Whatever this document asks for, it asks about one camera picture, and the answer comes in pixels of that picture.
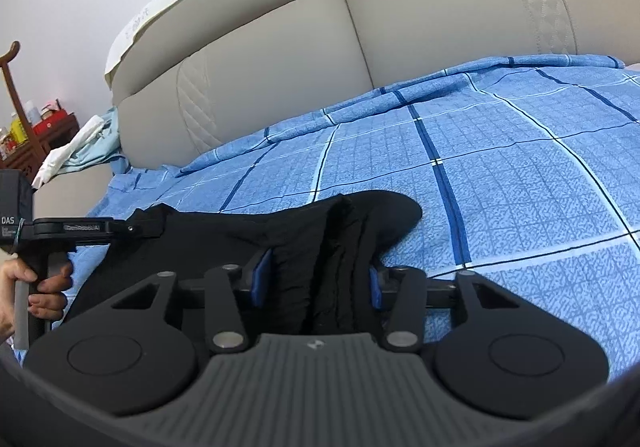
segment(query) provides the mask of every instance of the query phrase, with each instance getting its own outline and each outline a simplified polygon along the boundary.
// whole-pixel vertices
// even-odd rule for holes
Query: yellow container
[[[11,121],[11,132],[14,135],[14,140],[16,144],[21,144],[25,140],[27,140],[27,134],[24,132],[24,127],[20,122],[17,114],[12,114],[14,119]]]

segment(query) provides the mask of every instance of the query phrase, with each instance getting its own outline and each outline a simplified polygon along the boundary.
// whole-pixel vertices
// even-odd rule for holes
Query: circular pad
[[[434,369],[472,407],[532,419],[606,382],[609,363],[588,335],[539,311],[483,310],[437,345]]]
[[[142,357],[142,346],[129,337],[100,335],[80,341],[69,351],[69,364],[85,375],[116,375]]]
[[[155,409],[196,375],[196,355],[179,330],[140,310],[74,319],[37,340],[24,367],[117,416]]]

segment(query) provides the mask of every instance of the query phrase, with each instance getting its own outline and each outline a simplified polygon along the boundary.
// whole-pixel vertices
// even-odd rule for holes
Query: wooden coat rack
[[[2,68],[2,75],[4,75],[4,82],[6,83],[6,88],[9,90],[9,97],[11,97],[12,103],[14,103],[15,112],[18,114],[18,118],[22,123],[22,127],[24,128],[24,132],[27,135],[28,141],[23,143],[23,146],[28,146],[28,162],[33,162],[33,164],[29,164],[29,174],[28,176],[34,176],[38,171],[39,164],[41,164],[47,156],[45,153],[42,144],[36,137],[36,134],[31,127],[27,116],[24,113],[24,108],[22,107],[22,103],[20,102],[20,97],[18,97],[18,92],[15,89],[14,79],[11,77],[11,72],[9,71],[9,63],[15,59],[15,56],[20,52],[20,42],[14,41],[11,45],[11,49],[9,52],[0,56],[0,68]],[[0,158],[0,169],[6,168],[6,165]]]

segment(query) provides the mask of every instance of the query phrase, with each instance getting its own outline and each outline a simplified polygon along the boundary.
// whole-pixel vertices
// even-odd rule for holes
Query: finger
[[[63,316],[62,310],[49,310],[47,308],[39,308],[38,306],[30,306],[29,313],[39,319],[45,319],[47,321],[59,321]]]
[[[29,304],[36,308],[64,310],[66,306],[66,297],[62,293],[55,293],[51,295],[34,293],[29,296]]]
[[[71,261],[66,262],[62,268],[60,268],[60,275],[63,277],[69,277],[72,273],[74,273],[74,264]]]
[[[36,273],[27,267],[27,264],[19,257],[17,259],[10,259],[3,267],[5,274],[9,279],[16,281],[26,281],[27,283],[33,283],[38,277]]]
[[[38,283],[38,291],[42,293],[56,293],[68,290],[73,286],[74,282],[70,277],[63,274],[50,277]]]

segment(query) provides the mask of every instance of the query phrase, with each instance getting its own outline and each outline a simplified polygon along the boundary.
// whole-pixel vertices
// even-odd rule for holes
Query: gray ribbed plate
[[[369,334],[263,335],[214,357],[177,400],[121,423],[180,447],[455,447],[524,426],[465,407],[420,357],[384,351]]]

